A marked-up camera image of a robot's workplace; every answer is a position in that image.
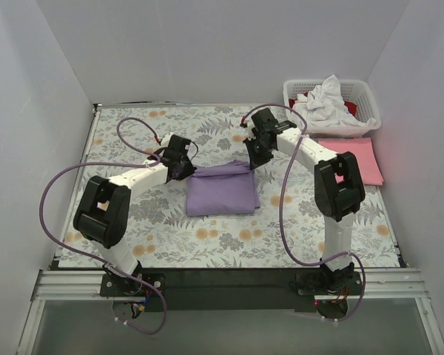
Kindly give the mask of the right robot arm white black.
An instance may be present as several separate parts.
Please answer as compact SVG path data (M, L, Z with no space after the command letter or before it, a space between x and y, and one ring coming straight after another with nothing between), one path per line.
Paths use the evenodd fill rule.
M324 250L319 261L306 263L290 258L302 266L293 286L301 294L322 292L336 294L361 284L354 267L360 259L352 252L352 228L355 215L366 193L355 155L339 153L309 138L307 127L278 121L270 105L262 104L243 116L240 126L247 131L244 144L251 169L273 158L278 151L290 157L289 164L299 163L314 178L314 201L324 217Z

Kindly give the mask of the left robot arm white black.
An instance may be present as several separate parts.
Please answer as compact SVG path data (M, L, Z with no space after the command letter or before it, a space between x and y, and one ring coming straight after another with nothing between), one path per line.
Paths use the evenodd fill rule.
M143 268L124 239L130 202L151 188L193 175L191 144L190 139L169 133L158 156L142 167L109 178L96 175L87 182L73 228L98 249L113 284L128 296L136 295L143 285Z

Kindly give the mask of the purple t shirt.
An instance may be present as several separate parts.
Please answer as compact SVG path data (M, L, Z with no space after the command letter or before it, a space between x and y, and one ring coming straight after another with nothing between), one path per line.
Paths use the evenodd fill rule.
M190 217L253 214L259 208L255 173L246 161L198 167L187 178L186 214Z

